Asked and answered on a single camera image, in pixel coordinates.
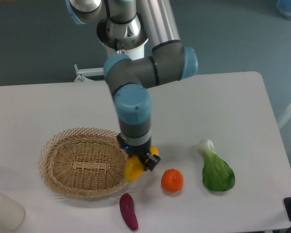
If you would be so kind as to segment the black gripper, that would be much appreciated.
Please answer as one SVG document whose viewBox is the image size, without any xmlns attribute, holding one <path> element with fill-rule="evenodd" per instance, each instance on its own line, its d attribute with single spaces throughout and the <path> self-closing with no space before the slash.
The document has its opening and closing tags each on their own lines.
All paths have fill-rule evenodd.
<svg viewBox="0 0 291 233">
<path fill-rule="evenodd" d="M 154 167 L 161 160 L 159 155 L 152 154 L 150 152 L 151 137 L 148 136 L 146 139 L 141 138 L 129 138 L 125 137 L 122 133 L 116 136 L 121 149 L 125 150 L 129 158 L 136 155 L 144 166 L 144 171 L 152 171 Z"/>
</svg>

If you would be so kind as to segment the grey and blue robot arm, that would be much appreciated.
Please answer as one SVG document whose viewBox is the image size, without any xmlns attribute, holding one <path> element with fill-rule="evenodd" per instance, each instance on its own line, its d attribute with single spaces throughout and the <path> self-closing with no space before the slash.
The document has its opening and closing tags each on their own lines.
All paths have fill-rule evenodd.
<svg viewBox="0 0 291 233">
<path fill-rule="evenodd" d="M 76 79 L 102 75 L 119 120 L 120 147 L 143 170 L 160 161 L 151 152 L 152 102 L 148 89 L 197 73 L 193 48 L 183 46 L 167 0 L 68 0 L 79 25 L 98 21 L 97 36 L 107 51 L 102 68 L 76 69 Z"/>
</svg>

